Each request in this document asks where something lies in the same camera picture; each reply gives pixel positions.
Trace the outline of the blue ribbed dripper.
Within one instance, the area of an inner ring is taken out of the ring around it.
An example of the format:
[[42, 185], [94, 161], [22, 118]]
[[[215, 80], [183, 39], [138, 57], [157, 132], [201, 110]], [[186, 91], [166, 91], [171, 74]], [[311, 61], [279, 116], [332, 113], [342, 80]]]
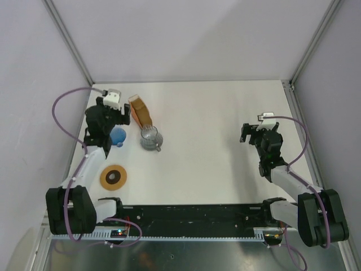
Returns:
[[120, 127], [114, 127], [110, 133], [112, 145], [122, 147], [126, 139], [126, 131]]

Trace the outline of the glass coffee server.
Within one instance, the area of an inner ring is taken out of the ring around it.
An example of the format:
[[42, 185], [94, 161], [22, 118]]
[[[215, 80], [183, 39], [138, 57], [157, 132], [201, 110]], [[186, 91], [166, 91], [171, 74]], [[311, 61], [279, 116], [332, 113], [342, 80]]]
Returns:
[[140, 135], [140, 144], [145, 150], [157, 152], [161, 151], [164, 139], [155, 126], [144, 125], [140, 131]]

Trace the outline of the wooden ring dripper stand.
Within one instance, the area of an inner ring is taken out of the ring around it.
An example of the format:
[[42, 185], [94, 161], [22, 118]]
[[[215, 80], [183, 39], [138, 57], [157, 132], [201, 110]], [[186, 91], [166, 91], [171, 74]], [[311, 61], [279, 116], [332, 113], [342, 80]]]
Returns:
[[101, 172], [99, 181], [104, 189], [115, 191], [122, 188], [126, 183], [127, 172], [120, 165], [110, 165]]

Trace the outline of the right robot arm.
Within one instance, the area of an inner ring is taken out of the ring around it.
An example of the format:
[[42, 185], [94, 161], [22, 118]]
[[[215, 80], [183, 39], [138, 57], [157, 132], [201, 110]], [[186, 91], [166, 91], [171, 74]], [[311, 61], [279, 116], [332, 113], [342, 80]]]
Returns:
[[281, 157], [283, 138], [277, 122], [243, 124], [240, 142], [255, 146], [259, 156], [259, 172], [270, 183], [282, 188], [295, 201], [269, 199], [269, 207], [260, 212], [261, 222], [274, 226], [281, 221], [298, 230], [305, 245], [327, 246], [346, 241], [349, 227], [338, 192], [322, 189], [301, 178]]

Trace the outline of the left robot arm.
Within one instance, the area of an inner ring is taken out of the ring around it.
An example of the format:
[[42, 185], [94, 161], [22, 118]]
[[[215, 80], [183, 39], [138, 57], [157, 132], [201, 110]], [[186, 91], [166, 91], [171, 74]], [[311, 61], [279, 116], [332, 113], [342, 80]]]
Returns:
[[130, 124], [130, 105], [120, 103], [119, 93], [108, 91], [85, 111], [85, 121], [84, 157], [72, 176], [46, 193], [49, 226], [54, 235], [90, 234], [105, 219], [117, 226], [125, 218], [120, 198], [92, 200], [89, 190], [111, 150], [111, 131], [116, 125]]

